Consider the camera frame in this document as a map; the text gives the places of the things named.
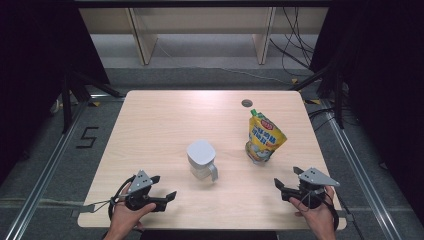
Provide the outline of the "yellow spout pouch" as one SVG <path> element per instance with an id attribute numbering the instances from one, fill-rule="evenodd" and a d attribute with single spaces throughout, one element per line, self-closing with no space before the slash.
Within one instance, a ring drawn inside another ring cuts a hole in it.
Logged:
<path id="1" fill-rule="evenodd" d="M 250 111 L 246 154 L 255 164 L 268 162 L 273 153 L 286 141 L 286 135 L 263 113 L 255 109 Z"/>

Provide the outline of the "person's dark clothing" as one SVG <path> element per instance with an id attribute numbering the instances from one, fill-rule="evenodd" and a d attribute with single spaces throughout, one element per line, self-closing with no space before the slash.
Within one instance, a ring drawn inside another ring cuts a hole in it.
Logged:
<path id="1" fill-rule="evenodd" d="M 146 230 L 139 240 L 278 240 L 274 231 Z"/>

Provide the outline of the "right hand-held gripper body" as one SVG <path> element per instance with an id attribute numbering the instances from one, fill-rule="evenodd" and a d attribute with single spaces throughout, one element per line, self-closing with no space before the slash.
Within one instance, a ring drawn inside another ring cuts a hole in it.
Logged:
<path id="1" fill-rule="evenodd" d="M 301 202 L 310 209 L 315 209 L 326 199 L 326 186 L 339 187 L 340 183 L 311 167 L 298 174 Z"/>

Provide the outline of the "aluminium floor rail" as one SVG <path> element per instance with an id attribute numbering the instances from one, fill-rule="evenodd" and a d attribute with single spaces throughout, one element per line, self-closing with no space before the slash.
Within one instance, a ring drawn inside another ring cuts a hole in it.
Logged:
<path id="1" fill-rule="evenodd" d="M 382 229 L 387 240 L 403 240 L 395 222 L 387 210 L 382 199 L 378 195 L 368 174 L 365 171 L 356 151 L 354 150 L 345 131 L 339 126 L 340 120 L 336 119 L 334 113 L 327 113 L 330 126 L 341 146 L 347 161 L 361 187 L 361 190 L 370 205 L 372 212 Z"/>
<path id="2" fill-rule="evenodd" d="M 87 107 L 87 102 L 81 102 L 75 106 L 74 112 L 71 114 L 71 123 L 64 131 L 61 132 L 54 150 L 51 152 L 45 166 L 43 167 L 37 181 L 33 184 L 31 192 L 24 199 L 23 204 L 18 211 L 15 219 L 11 223 L 5 240 L 21 240 L 28 224 L 33 217 L 40 199 L 49 185 L 61 158 L 69 145 L 70 139 L 75 131 L 78 121 Z"/>

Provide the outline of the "person's left hand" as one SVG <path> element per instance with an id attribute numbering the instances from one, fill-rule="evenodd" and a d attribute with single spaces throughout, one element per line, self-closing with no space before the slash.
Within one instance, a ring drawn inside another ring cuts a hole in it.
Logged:
<path id="1" fill-rule="evenodd" d="M 139 210 L 130 210 L 124 202 L 119 202 L 114 206 L 110 228 L 114 230 L 130 231 L 133 229 L 142 230 L 141 218 L 156 208 L 155 203 L 145 205 Z"/>

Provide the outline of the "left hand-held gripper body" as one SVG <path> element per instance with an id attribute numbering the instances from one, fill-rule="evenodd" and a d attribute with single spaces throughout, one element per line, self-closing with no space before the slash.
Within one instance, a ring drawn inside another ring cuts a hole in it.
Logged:
<path id="1" fill-rule="evenodd" d="M 134 177 L 130 184 L 127 195 L 125 197 L 125 205 L 132 211 L 143 208 L 150 202 L 149 192 L 154 181 L 145 173 L 140 170 Z"/>

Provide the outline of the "dark curtain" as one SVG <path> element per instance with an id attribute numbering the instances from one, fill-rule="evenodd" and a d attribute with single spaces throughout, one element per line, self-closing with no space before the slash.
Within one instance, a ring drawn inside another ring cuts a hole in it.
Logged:
<path id="1" fill-rule="evenodd" d="M 424 225 L 424 0 L 330 0 L 311 69 L 332 59 L 380 159 Z"/>
<path id="2" fill-rule="evenodd" d="M 109 82 L 75 0 L 0 0 L 0 184 L 70 71 Z"/>

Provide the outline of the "person's right hand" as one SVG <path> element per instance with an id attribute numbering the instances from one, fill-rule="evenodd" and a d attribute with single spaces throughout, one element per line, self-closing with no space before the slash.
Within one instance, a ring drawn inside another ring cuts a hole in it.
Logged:
<path id="1" fill-rule="evenodd" d="M 329 208 L 322 203 L 315 209 L 308 209 L 300 200 L 290 198 L 289 202 L 297 209 L 295 215 L 303 217 L 307 225 L 314 233 L 334 232 L 334 218 Z"/>

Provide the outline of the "black metal stand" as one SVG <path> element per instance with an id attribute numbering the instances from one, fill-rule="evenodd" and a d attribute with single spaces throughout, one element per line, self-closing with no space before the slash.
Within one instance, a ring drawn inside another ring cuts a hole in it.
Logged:
<path id="1" fill-rule="evenodd" d="M 68 73 L 66 73 L 61 81 L 61 84 L 61 97 L 64 115 L 64 133 L 66 133 L 70 129 L 73 122 L 73 115 L 71 109 L 71 94 L 73 94 L 79 102 L 87 102 L 91 99 L 91 95 L 88 92 L 86 85 L 91 85 L 115 98 L 123 97 L 123 94 L 114 90 L 107 84 L 96 81 L 95 79 L 77 71 L 69 71 Z"/>
<path id="2" fill-rule="evenodd" d="M 338 126 L 343 129 L 342 121 L 342 102 L 343 102 L 343 76 L 341 70 L 333 63 L 329 63 L 326 67 L 309 76 L 300 84 L 291 87 L 292 91 L 299 91 L 310 84 L 321 80 L 316 91 L 317 95 L 324 99 L 330 95 L 334 97 L 334 116 Z"/>

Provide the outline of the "clear jar with white lid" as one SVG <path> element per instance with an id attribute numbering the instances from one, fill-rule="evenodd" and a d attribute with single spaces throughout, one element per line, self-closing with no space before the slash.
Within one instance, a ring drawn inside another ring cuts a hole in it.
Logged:
<path id="1" fill-rule="evenodd" d="M 218 180 L 218 170 L 214 164 L 216 151 L 207 140 L 196 140 L 191 143 L 186 154 L 190 163 L 191 173 L 199 180 L 211 177 L 212 182 Z"/>

